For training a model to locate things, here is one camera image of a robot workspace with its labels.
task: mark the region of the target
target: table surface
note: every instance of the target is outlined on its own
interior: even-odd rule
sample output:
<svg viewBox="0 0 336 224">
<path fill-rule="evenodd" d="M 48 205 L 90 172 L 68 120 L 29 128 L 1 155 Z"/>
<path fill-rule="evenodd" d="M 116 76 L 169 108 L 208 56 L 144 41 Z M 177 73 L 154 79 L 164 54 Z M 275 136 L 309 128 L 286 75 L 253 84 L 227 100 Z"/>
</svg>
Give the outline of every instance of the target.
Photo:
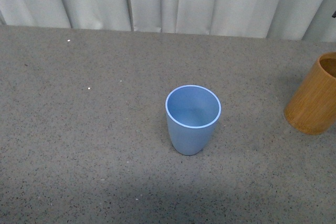
<svg viewBox="0 0 336 224">
<path fill-rule="evenodd" d="M 336 127 L 283 115 L 335 43 L 13 26 L 0 43 L 0 223 L 336 222 Z M 194 156 L 166 126 L 185 84 L 223 108 Z"/>
</svg>

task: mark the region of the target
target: blue cup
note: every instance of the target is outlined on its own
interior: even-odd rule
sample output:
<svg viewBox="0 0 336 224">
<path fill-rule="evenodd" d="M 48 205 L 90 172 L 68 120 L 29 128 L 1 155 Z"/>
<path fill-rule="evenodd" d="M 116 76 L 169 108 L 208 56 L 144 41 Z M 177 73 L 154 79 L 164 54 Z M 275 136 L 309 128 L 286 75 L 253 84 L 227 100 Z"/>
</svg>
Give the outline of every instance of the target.
<svg viewBox="0 0 336 224">
<path fill-rule="evenodd" d="M 209 89 L 185 85 L 166 99 L 169 136 L 183 155 L 198 153 L 210 140 L 221 112 L 218 97 Z"/>
</svg>

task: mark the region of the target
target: brown cup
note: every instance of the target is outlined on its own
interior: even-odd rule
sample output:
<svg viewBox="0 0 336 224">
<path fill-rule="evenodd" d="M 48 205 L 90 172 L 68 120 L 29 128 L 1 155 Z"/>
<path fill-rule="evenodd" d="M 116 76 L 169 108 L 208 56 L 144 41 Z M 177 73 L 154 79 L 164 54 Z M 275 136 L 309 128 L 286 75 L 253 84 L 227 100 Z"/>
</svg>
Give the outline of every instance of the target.
<svg viewBox="0 0 336 224">
<path fill-rule="evenodd" d="M 284 110 L 299 131 L 317 135 L 336 121 L 336 52 L 321 55 Z"/>
</svg>

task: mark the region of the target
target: wooden cup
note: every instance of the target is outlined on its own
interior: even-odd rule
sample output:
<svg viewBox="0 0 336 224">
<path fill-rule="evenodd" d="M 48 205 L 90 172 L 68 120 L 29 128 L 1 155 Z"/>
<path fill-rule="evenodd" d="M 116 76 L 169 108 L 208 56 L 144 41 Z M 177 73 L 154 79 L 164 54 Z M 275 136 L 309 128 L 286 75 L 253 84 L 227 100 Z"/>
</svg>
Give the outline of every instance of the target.
<svg viewBox="0 0 336 224">
<path fill-rule="evenodd" d="M 310 135 L 326 131 L 336 121 L 336 52 L 317 59 L 284 113 L 294 128 Z"/>
</svg>

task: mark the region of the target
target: white curtain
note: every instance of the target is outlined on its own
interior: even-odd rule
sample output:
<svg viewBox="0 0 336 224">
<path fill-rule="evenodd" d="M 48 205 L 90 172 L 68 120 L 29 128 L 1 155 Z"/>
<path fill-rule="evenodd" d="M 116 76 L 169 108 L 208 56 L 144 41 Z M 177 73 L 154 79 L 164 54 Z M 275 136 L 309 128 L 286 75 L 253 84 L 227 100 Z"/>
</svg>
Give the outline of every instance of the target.
<svg viewBox="0 0 336 224">
<path fill-rule="evenodd" d="M 0 23 L 336 41 L 335 0 L 0 0 Z"/>
</svg>

